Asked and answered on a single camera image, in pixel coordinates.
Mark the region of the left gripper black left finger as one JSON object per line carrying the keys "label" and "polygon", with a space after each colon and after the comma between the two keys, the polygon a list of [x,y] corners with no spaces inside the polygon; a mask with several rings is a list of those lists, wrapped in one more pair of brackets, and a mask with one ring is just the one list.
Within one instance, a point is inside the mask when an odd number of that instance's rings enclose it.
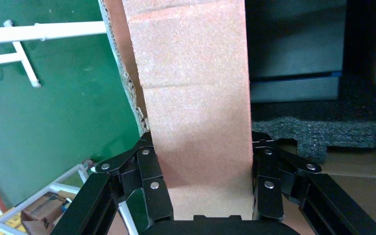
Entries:
{"label": "left gripper black left finger", "polygon": [[136,234],[173,233],[173,207],[149,132],[130,150],[96,167],[52,234],[105,235],[122,202]]}

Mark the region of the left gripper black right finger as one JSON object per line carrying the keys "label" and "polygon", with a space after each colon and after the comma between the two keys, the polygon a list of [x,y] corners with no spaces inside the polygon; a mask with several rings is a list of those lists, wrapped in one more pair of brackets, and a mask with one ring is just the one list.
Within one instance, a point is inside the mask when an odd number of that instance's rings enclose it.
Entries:
{"label": "left gripper black right finger", "polygon": [[376,235],[376,222],[317,163],[252,133],[253,220],[281,225],[283,202],[299,207],[317,235]]}

